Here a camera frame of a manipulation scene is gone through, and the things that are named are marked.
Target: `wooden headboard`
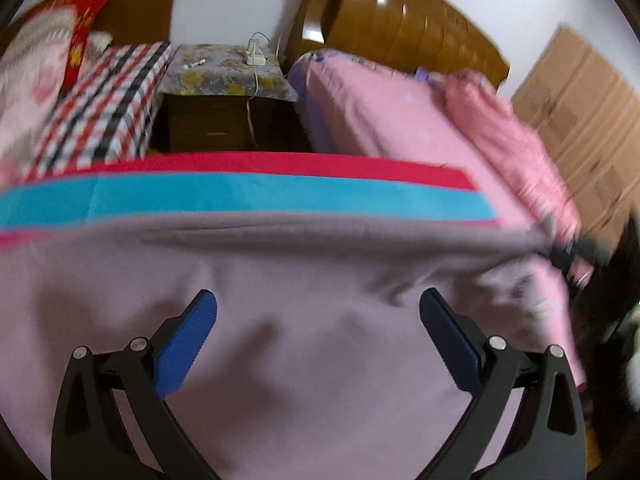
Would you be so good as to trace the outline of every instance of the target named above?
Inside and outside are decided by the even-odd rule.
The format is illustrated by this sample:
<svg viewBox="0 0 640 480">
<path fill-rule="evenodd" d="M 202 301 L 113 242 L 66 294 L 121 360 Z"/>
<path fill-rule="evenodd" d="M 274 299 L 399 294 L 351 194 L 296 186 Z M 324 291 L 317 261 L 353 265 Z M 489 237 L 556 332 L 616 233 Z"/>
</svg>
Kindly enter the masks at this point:
<svg viewBox="0 0 640 480">
<path fill-rule="evenodd" d="M 509 74 L 498 48 L 445 0 L 303 0 L 287 63 L 324 46 L 407 73 L 473 68 L 496 87 Z"/>
<path fill-rule="evenodd" d="M 110 33 L 116 45 L 168 40 L 173 6 L 174 0 L 110 0 L 98 14 L 94 30 Z M 0 56 L 22 27 L 25 16 L 0 32 Z"/>
</svg>

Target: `power cord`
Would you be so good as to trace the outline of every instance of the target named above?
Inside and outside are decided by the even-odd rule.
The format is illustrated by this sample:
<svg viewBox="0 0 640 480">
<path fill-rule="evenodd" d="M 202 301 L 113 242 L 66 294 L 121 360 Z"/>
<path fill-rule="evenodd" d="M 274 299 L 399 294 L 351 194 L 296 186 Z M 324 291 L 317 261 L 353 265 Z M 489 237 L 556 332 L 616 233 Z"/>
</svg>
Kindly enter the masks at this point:
<svg viewBox="0 0 640 480">
<path fill-rule="evenodd" d="M 266 34 L 262 33 L 262 32 L 254 32 L 254 34 L 251 36 L 251 41 L 255 40 L 256 36 L 262 36 L 265 40 L 267 40 L 268 44 L 271 44 L 271 40 L 269 39 L 269 37 Z M 281 41 L 282 41 L 282 35 L 280 35 L 280 37 L 278 38 L 278 46 L 276 48 L 276 58 L 280 54 L 280 42 Z M 256 150 L 260 150 L 260 146 L 258 145 L 258 141 L 255 139 L 254 122 L 251 120 L 251 106 L 250 106 L 252 99 L 257 97 L 258 92 L 260 91 L 260 81 L 258 79 L 258 72 L 255 69 L 255 45 L 254 45 L 254 49 L 252 50 L 251 54 L 252 54 L 251 58 L 253 59 L 253 62 L 254 62 L 252 64 L 252 67 L 254 68 L 255 92 L 254 92 L 254 95 L 249 97 L 247 99 L 247 101 L 246 101 L 246 120 L 247 120 L 247 123 L 249 124 L 249 133 L 251 134 L 251 142 L 254 145 Z"/>
</svg>

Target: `wooden wardrobe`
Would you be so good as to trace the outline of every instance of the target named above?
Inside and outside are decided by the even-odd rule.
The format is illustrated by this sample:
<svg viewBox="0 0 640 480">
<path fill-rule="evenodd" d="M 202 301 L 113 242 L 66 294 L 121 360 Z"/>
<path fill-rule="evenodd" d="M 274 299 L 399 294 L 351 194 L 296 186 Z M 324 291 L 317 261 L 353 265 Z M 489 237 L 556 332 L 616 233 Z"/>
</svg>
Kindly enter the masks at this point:
<svg viewBox="0 0 640 480">
<path fill-rule="evenodd" d="M 583 231 L 617 243 L 640 206 L 640 98 L 589 43 L 561 27 L 513 99 L 567 182 Z"/>
</svg>

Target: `nightstand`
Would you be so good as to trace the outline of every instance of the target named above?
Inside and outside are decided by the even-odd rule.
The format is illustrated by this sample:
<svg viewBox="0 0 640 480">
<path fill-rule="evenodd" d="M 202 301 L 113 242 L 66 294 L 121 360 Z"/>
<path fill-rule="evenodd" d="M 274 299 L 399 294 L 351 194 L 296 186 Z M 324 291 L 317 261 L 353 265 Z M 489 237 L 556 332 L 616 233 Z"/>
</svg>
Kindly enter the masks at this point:
<svg viewBox="0 0 640 480">
<path fill-rule="evenodd" d="M 256 67 L 260 85 L 250 104 L 255 140 L 261 150 L 283 151 L 278 117 L 288 108 L 293 113 L 298 96 L 272 51 L 262 50 L 267 65 Z M 255 149 L 246 110 L 255 75 L 244 51 L 233 45 L 180 46 L 159 88 L 165 94 L 172 153 Z"/>
</svg>

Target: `metal screw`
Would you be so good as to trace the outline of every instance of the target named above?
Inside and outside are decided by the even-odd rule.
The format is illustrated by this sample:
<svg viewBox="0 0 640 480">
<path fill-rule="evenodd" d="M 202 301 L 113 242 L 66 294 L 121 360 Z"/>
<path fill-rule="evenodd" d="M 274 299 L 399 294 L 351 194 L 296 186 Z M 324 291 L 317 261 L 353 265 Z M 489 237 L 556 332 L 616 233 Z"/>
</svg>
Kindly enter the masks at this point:
<svg viewBox="0 0 640 480">
<path fill-rule="evenodd" d="M 79 346 L 74 350 L 74 357 L 76 359 L 82 359 L 86 355 L 86 346 Z"/>
<path fill-rule="evenodd" d="M 129 343 L 129 348 L 134 352 L 142 352 L 146 348 L 146 339 L 143 337 L 135 338 L 131 343 Z"/>
<path fill-rule="evenodd" d="M 494 335 L 489 339 L 489 346 L 494 350 L 504 350 L 505 348 L 507 348 L 507 342 L 499 335 Z"/>
<path fill-rule="evenodd" d="M 549 347 L 549 353 L 558 359 L 562 359 L 564 357 L 564 350 L 562 350 L 558 345 L 551 345 Z"/>
</svg>

